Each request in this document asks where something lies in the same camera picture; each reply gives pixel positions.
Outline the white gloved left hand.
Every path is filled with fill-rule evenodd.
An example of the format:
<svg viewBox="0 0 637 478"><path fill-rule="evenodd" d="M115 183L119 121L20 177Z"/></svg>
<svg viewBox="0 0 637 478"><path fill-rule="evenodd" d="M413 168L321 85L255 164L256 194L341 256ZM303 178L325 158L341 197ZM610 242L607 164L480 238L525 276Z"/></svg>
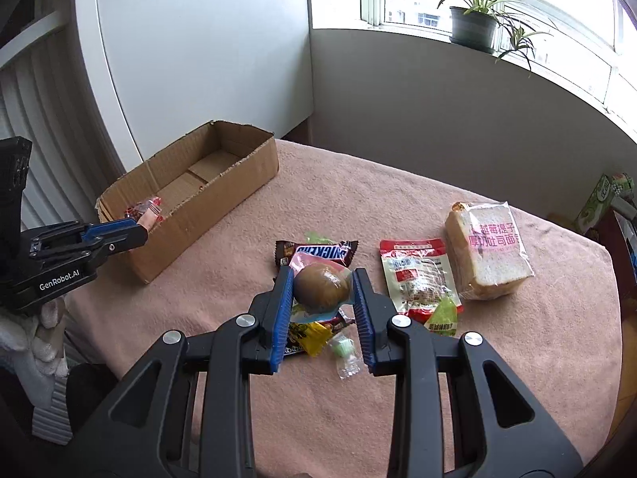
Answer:
<svg viewBox="0 0 637 478"><path fill-rule="evenodd" d="M56 298L33 316L1 311L1 354L23 379L67 376L64 351L66 303Z"/></svg>

